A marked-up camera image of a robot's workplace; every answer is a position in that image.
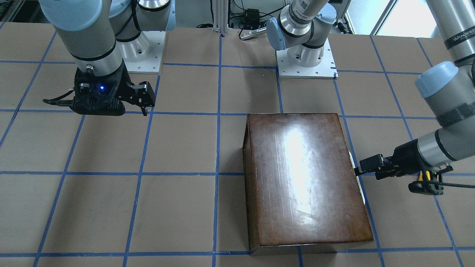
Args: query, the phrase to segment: robotic arm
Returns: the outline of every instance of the robotic arm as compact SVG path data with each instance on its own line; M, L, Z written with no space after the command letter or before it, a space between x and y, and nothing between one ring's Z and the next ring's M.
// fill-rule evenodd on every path
M289 58L299 66L318 65L336 16L327 2L294 0L284 7L267 23L272 47L289 48ZM374 172L378 180L419 173L409 190L441 195L442 174L453 170L450 163L475 155L475 10L469 0L427 3L454 63L443 62L426 71L416 86L442 128L398 146L390 157L378 154L360 161L355 173Z
M88 115L120 116L122 101L137 105L144 116L155 106L149 82L134 85L123 57L147 49L142 30L175 27L174 0L39 0L78 69L72 100L62 100L72 91L44 99L50 105L67 106Z
M441 195L442 174L453 170L450 163L475 155L475 10L469 0L427 3L454 64L434 66L416 86L442 128L398 146L391 157L378 154L360 161L355 173L374 172L378 180L419 173L409 190Z

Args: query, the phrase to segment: black cable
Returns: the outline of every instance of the black cable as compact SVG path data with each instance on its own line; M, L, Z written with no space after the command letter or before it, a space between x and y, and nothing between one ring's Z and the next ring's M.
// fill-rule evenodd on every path
M213 20L213 25L214 25L214 13L213 13L213 0L209 0L209 9L211 9L211 19Z
M120 29L120 31L115 34L116 37L119 36L119 34L121 34L121 33L124 31L125 27L127 26L127 24L129 24L129 22L130 22L131 19L132 19L132 14L130 14L129 19L124 23L124 25L122 26L122 28Z
M439 181L424 181L430 184L436 184L441 186L451 186L451 187L461 187L461 188L475 188L475 185L471 184L459 184L459 183L448 183L448 182L439 182Z
M276 10L270 12L270 13L266 13L266 14L260 16L259 18L255 18L255 19L253 19L253 20L251 20L251 21L249 21L249 22L245 22L245 23L244 23L244 26L243 26L242 29L241 29L241 31L238 33L238 36L241 35L242 31L244 30L244 28L246 27L246 25L248 25L249 23L253 22L253 21L256 20L256 19L261 19L261 18L263 18L263 17L265 17L265 16L271 16L272 13L276 13L277 11L282 10L284 7L286 7L286 5L283 6L283 7L281 7L281 8L278 8L278 9L276 9Z

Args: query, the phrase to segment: brown box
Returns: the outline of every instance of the brown box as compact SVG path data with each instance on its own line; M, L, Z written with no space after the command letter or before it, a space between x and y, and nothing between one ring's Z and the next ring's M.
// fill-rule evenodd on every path
M249 114L243 156L254 254L373 241L337 114Z

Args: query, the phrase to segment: cable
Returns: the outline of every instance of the cable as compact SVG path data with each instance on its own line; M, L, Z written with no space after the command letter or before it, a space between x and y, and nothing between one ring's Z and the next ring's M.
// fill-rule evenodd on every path
M261 19L261 18L263 18L263 17L265 17L265 16L271 16L272 13L276 13L277 11L282 10L284 7L286 7L286 5L283 6L283 7L281 7L281 8L278 8L278 9L276 9L276 10L270 12L270 13L266 13L266 14L264 14L264 15L260 16L259 18L256 18L256 19ZM251 20L251 21L249 21L249 22L245 22L245 23L244 23L244 26L243 26L242 29L241 29L241 31L238 33L238 36L241 35L242 31L244 30L244 28L246 27L247 24L253 22L253 21L256 20L256 19L253 19L253 20Z
M461 188L475 188L475 185L471 184L459 184L459 183L448 183L448 182L439 182L439 181L424 181L430 184L436 184L441 186L451 186L451 187L461 187Z
M209 0L209 9L211 9L211 19L213 20L213 25L214 25L214 13L213 13L213 0Z

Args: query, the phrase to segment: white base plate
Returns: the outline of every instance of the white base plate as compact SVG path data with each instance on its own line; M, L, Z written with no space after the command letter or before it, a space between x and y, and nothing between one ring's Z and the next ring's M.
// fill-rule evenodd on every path
M322 61L315 67L301 67L294 64L287 56L287 50L276 51L277 66L281 78L333 79L338 77L332 49L328 39L324 44Z
M126 61L125 66L129 73L159 74L162 66L166 31L144 31L143 33L150 41L150 52L140 60Z

